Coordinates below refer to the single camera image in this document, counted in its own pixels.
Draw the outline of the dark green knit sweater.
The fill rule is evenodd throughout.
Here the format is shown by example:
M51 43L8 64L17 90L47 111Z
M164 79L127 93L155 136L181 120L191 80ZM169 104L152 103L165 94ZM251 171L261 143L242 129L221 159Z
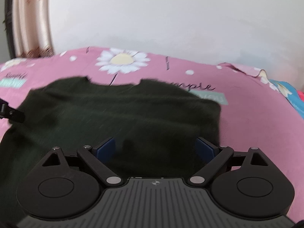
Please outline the dark green knit sweater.
M137 85L93 84L86 77L31 90L1 141L1 220L24 216L16 191L52 147L74 152L107 138L116 151L107 166L123 178L188 178L203 166L202 137L219 145L220 105L155 80Z

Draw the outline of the pink floral bed sheet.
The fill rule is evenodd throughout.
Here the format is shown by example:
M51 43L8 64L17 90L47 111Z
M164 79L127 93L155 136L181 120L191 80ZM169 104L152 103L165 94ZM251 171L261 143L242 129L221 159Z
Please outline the pink floral bed sheet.
M2 63L1 98L17 107L31 89L73 76L114 85L157 79L218 102L222 107L221 143L237 151L259 147L295 188L289 217L303 219L303 118L263 70L87 47L50 58L16 58Z

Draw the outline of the blue patterned blanket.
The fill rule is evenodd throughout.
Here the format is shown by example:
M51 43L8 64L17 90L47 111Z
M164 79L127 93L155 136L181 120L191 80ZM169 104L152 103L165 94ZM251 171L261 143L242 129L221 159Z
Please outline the blue patterned blanket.
M297 91L291 84L285 81L270 80L270 82L287 99L297 113L303 118L303 92Z

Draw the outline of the beige lace-trimmed curtain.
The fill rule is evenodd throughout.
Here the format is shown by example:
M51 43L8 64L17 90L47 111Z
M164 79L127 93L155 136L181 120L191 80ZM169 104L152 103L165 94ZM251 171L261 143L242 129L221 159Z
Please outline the beige lace-trimmed curtain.
M53 56L48 0L12 0L12 33L17 57Z

